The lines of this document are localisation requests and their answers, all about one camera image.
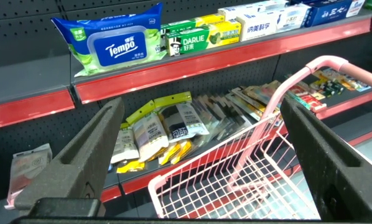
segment product label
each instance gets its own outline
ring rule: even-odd
[[[97,39],[93,44],[101,66],[115,65],[147,57],[146,40],[143,32]]]

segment product box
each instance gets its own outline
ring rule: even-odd
[[[188,19],[179,22],[172,22],[161,25],[161,51],[167,50],[165,35],[171,32],[180,32],[183,30],[194,29],[202,25],[214,24],[225,21],[225,16],[220,14],[211,14],[194,19]]]
[[[235,20],[166,34],[168,54],[178,56],[239,42],[241,24]]]
[[[306,18],[310,12],[310,6],[305,4],[296,4],[278,9],[279,18],[277,20],[276,33],[293,29],[299,29],[305,26]]]
[[[251,40],[258,37],[274,34],[277,30],[278,11],[261,12],[255,14],[242,14],[237,16],[241,23],[240,41]]]
[[[305,26],[312,27],[357,15],[363,6],[364,0],[296,0],[294,2],[301,2],[311,7]]]
[[[288,1],[285,0],[269,0],[269,1],[261,1],[252,4],[244,4],[240,6],[233,6],[233,7],[224,7],[218,9],[218,13],[225,16],[225,20],[229,21],[231,19],[236,19],[236,17],[240,14],[249,14],[249,13],[256,13],[256,12],[264,12],[267,10],[272,9],[279,9],[286,7],[289,4]]]

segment wet wipes package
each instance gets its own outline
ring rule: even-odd
[[[160,52],[161,10],[159,3],[142,14],[52,22],[85,68],[78,76],[93,75],[161,59],[165,55]]]

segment pink shopping cart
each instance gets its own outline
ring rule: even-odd
[[[287,79],[260,122],[157,176],[149,191],[160,218],[320,219],[279,112],[283,94],[320,67],[372,86],[372,74],[345,59],[322,56]]]

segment cart handle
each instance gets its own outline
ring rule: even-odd
[[[331,55],[320,56],[306,64],[303,69],[299,70],[297,73],[288,78],[279,86],[279,88],[274,92],[271,100],[267,104],[265,112],[262,115],[262,119],[273,113],[278,102],[280,102],[280,99],[289,88],[299,83],[305,77],[316,72],[322,67],[330,67],[338,72],[348,74],[349,76],[365,84],[368,84],[369,86],[372,86],[372,73],[367,72],[366,70],[359,68],[356,65],[352,65],[347,60],[341,57]]]

